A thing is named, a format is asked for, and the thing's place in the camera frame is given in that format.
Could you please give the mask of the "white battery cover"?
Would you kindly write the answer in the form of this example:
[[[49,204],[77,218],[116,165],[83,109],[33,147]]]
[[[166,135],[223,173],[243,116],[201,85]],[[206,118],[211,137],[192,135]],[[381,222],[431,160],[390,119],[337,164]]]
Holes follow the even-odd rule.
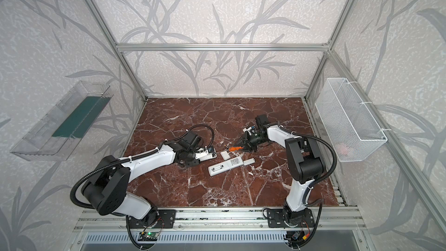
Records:
[[[255,159],[252,158],[252,159],[244,160],[243,164],[245,166],[247,166],[247,165],[253,164],[254,162],[255,162]]]

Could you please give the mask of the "orange handled screwdriver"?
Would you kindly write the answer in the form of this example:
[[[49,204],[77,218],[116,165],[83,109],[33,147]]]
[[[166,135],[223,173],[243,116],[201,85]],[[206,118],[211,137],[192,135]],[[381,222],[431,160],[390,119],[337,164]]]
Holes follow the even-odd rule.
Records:
[[[226,149],[226,151],[228,151],[228,152],[236,152],[236,151],[242,151],[243,149],[244,149],[243,146],[231,146],[231,147],[228,147]]]

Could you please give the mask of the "long white remote control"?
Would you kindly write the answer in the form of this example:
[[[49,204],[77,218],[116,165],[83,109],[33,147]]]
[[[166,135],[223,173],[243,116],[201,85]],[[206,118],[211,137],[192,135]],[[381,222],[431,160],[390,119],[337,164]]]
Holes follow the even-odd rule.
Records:
[[[221,174],[227,172],[233,168],[237,168],[243,165],[243,160],[238,156],[221,163],[212,165],[208,168],[210,176],[215,176],[217,174]]]

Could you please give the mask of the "short remote white cover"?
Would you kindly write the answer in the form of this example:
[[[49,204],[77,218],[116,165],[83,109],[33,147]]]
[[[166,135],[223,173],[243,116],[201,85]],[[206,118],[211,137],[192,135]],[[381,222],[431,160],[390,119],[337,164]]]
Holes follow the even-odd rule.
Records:
[[[220,155],[222,156],[222,158],[224,159],[224,160],[229,160],[231,157],[230,157],[230,155],[229,155],[229,153],[227,152],[227,151],[222,151],[221,153],[220,153]]]

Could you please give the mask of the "short white remote control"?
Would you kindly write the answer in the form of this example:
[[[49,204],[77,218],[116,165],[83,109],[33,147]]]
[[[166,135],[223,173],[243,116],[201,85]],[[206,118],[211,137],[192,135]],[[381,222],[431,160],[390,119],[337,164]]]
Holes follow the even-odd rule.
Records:
[[[204,162],[204,161],[207,161],[207,160],[210,160],[210,159],[215,159],[216,157],[217,157],[216,153],[208,153],[206,155],[202,155],[201,157],[199,157],[198,160],[200,162]]]

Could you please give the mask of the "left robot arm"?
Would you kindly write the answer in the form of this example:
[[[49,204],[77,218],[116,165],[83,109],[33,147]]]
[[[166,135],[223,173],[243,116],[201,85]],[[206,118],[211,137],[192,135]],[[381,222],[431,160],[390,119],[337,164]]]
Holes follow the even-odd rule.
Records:
[[[188,131],[178,140],[136,156],[103,158],[96,168],[75,183],[70,200],[78,207],[95,209],[101,216],[118,213],[138,220],[156,214],[156,208],[143,197],[127,191],[134,179],[157,168],[179,163],[195,163],[201,138]]]

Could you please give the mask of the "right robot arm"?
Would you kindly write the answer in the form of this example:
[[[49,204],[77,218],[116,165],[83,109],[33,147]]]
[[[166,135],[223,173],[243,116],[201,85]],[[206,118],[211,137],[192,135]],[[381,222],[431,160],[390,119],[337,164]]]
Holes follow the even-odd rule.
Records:
[[[264,143],[277,143],[286,151],[293,181],[283,208],[284,219],[288,223],[300,219],[309,207],[315,205],[321,210],[322,198],[312,203],[308,200],[314,187],[328,179],[337,166],[334,147],[314,135],[290,131],[279,123],[270,122],[266,115],[260,115],[256,117],[256,125],[244,129],[230,150],[256,152]]]

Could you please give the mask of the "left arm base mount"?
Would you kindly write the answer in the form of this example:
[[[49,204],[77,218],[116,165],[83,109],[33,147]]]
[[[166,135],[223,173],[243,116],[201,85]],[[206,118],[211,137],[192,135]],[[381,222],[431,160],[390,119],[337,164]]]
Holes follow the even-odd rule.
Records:
[[[156,214],[150,213],[149,216],[146,216],[142,220],[129,217],[126,223],[131,230],[143,228],[172,229],[176,213],[177,211],[174,209],[161,209]]]

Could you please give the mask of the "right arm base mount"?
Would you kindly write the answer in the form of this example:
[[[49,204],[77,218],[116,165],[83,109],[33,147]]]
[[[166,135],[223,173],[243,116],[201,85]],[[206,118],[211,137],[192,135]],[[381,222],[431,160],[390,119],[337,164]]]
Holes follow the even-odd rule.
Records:
[[[264,209],[269,228],[313,228],[315,218],[309,208],[301,211],[283,209]]]

